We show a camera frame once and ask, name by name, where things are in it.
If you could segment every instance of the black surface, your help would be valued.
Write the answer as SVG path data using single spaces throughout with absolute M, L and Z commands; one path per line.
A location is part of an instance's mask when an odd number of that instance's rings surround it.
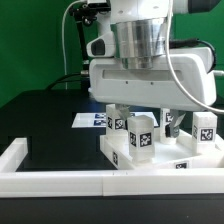
M 223 195 L 1 199 L 2 224 L 223 224 Z
M 105 110 L 79 90 L 24 92 L 0 109 L 1 151 L 27 137 L 29 153 L 17 171 L 116 169 L 100 151 L 105 128 L 71 128 L 76 113 Z
M 28 136 L 30 152 L 19 171 L 115 169 L 99 151 L 105 129 L 71 128 L 77 112 L 104 111 L 105 105 L 80 91 L 22 93 L 0 109 L 1 150 L 14 137 Z M 153 112 L 158 118 L 158 110 Z M 0 223 L 223 224 L 224 195 L 2 198 Z

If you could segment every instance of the white block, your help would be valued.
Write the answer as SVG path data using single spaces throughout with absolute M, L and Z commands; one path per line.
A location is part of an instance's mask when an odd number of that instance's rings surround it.
M 192 124 L 192 149 L 195 154 L 215 148 L 217 116 L 211 112 L 195 112 Z
M 107 135 L 125 135 L 127 131 L 123 129 L 123 122 L 115 108 L 115 104 L 106 106 L 106 134 Z
M 145 115 L 128 118 L 129 155 L 134 162 L 155 156 L 154 121 Z

